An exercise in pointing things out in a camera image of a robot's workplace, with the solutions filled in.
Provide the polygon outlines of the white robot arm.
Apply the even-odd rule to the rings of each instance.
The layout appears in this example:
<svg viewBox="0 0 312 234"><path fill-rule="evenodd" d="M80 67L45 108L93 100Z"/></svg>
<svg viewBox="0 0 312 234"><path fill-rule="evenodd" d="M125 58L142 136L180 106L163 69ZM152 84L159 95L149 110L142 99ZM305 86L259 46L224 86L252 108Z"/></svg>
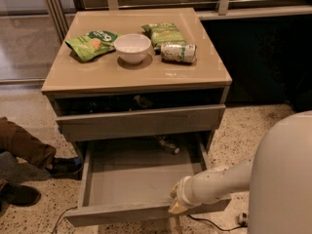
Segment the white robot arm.
<svg viewBox="0 0 312 234"><path fill-rule="evenodd" d="M255 155L224 171L205 170L173 188L171 214L248 191L248 234L312 234L312 111L276 123Z"/></svg>

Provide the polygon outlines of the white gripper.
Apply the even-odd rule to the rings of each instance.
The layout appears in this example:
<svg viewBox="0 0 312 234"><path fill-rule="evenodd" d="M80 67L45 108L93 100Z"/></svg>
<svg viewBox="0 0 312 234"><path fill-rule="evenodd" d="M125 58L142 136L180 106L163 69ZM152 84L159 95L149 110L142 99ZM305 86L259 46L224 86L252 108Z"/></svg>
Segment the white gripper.
<svg viewBox="0 0 312 234"><path fill-rule="evenodd" d="M179 215L200 206L193 198L191 182L193 177L186 176L182 178L172 189L170 196L173 198L173 203L170 205L168 212L173 215Z"/></svg>

